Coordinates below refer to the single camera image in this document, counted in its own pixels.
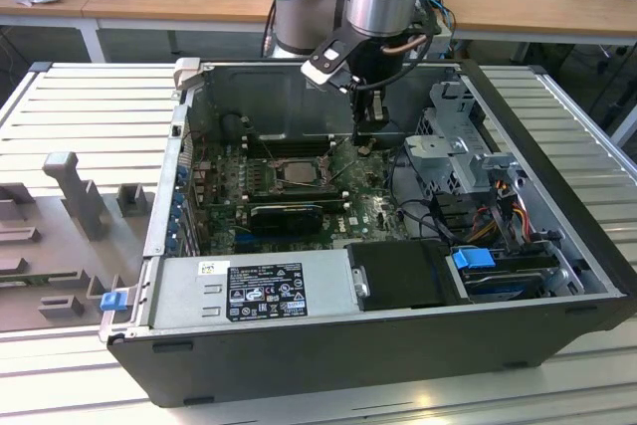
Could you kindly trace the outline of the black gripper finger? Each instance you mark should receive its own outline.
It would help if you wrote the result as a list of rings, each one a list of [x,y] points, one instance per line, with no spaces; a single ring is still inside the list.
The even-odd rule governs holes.
[[[363,145],[389,124],[385,89],[353,93],[353,143]]]

